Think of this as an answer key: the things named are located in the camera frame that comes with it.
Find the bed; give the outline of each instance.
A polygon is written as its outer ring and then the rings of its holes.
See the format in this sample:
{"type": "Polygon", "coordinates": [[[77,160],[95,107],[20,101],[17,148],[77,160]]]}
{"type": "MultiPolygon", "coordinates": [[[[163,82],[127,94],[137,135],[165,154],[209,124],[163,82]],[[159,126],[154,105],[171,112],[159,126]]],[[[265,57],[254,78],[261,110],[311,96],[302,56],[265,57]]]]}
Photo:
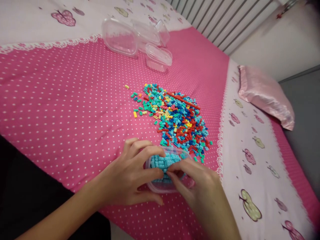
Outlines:
{"type": "MultiPolygon", "coordinates": [[[[0,134],[65,188],[77,192],[119,156],[127,138],[160,143],[152,118],[133,117],[130,98],[157,83],[197,99],[213,142],[204,164],[220,174],[243,239],[313,234],[320,204],[278,121],[239,100],[237,63],[166,1],[1,5],[0,134]],[[146,66],[143,53],[133,59],[108,50],[100,35],[107,16],[127,24],[162,19],[172,66],[160,73],[146,66]]],[[[183,198],[162,197],[162,207],[100,212],[134,239],[203,239],[183,198]]]]}

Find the gray floor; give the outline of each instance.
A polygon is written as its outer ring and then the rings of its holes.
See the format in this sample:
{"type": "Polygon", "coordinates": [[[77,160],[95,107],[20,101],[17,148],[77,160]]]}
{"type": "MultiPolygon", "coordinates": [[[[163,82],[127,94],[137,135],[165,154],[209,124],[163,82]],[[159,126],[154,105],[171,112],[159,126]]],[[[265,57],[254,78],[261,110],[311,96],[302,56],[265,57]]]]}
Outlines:
{"type": "Polygon", "coordinates": [[[280,82],[295,112],[288,142],[320,199],[320,65],[280,82]]]}

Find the plastic container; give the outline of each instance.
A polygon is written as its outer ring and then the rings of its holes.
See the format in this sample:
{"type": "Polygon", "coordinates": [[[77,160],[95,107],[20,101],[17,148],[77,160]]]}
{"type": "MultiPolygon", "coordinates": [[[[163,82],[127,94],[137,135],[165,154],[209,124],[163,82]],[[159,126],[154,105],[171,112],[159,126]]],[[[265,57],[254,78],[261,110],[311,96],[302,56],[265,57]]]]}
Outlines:
{"type": "Polygon", "coordinates": [[[146,52],[146,44],[152,43],[156,46],[160,46],[160,37],[155,27],[152,25],[147,25],[145,23],[131,20],[133,28],[136,31],[138,37],[138,49],[139,51],[146,52]]]}
{"type": "Polygon", "coordinates": [[[147,66],[165,72],[172,65],[172,54],[165,48],[158,48],[152,43],[146,44],[147,66]]]}
{"type": "Polygon", "coordinates": [[[158,23],[156,24],[155,28],[159,34],[161,46],[166,47],[167,43],[170,40],[170,34],[169,34],[169,31],[168,31],[166,25],[164,25],[162,20],[159,20],[158,23]]]}
{"type": "Polygon", "coordinates": [[[134,29],[117,19],[106,18],[103,21],[102,38],[113,52],[128,57],[135,57],[138,53],[138,41],[134,29]]]}
{"type": "MultiPolygon", "coordinates": [[[[165,153],[169,154],[176,154],[180,155],[183,153],[187,158],[191,158],[189,153],[180,149],[180,148],[173,148],[173,147],[162,147],[164,149],[165,153]]],[[[149,158],[146,161],[146,169],[151,168],[151,158],[149,158]]],[[[194,180],[190,177],[188,177],[186,174],[180,179],[182,183],[187,187],[191,188],[194,185],[194,180]]],[[[163,182],[148,182],[147,183],[148,187],[152,192],[155,193],[175,193],[177,192],[175,186],[173,183],[163,183],[163,182]]]]}

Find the pink pillow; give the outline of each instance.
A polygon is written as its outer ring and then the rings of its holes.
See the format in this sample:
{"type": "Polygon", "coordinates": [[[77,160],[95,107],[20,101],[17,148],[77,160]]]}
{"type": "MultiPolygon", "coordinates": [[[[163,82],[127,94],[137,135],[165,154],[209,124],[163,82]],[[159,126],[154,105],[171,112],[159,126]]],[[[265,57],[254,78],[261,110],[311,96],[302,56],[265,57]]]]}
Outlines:
{"type": "Polygon", "coordinates": [[[239,66],[239,97],[278,118],[283,128],[293,130],[294,112],[279,83],[258,68],[239,66]]]}

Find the polka dot sheet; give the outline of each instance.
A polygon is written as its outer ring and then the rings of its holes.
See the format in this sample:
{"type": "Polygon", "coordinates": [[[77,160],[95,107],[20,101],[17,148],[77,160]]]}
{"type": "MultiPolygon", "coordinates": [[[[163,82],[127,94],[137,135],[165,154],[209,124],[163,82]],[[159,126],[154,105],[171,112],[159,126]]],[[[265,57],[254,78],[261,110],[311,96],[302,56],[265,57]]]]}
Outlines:
{"type": "MultiPolygon", "coordinates": [[[[65,48],[14,50],[0,56],[0,134],[47,174],[77,192],[122,151],[132,137],[159,145],[154,118],[133,117],[130,95],[145,83],[196,98],[213,141],[205,165],[218,168],[218,134],[229,58],[194,28],[170,33],[173,63],[160,73],[146,55],[128,58],[101,38],[65,48]]],[[[135,239],[203,239],[179,194],[164,206],[108,206],[100,212],[135,239]]]]}

